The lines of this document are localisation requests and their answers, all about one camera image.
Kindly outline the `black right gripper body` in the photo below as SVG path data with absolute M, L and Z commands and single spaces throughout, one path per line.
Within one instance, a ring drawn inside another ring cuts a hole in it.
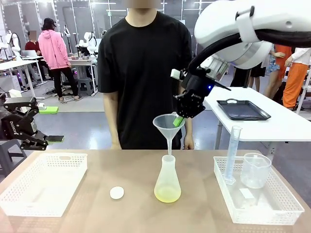
M 199 100 L 203 100 L 212 91 L 216 85 L 214 79 L 205 76 L 196 76 L 190 72 L 184 72 L 184 79 L 182 81 L 182 87 L 185 89 L 183 94 L 186 97 L 194 97 Z

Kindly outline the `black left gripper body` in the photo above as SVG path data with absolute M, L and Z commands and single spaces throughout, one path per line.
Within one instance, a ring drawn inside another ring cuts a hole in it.
M 37 113 L 34 110 L 22 113 L 20 111 L 0 112 L 0 140 L 8 141 L 11 139 L 19 139 L 19 133 L 27 133 L 33 135 L 37 129 L 34 126 L 34 116 Z

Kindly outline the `person's left hand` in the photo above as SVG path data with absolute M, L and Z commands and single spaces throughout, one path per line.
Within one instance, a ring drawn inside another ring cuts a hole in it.
M 184 137 L 184 150 L 193 150 L 194 140 L 192 135 L 185 135 Z

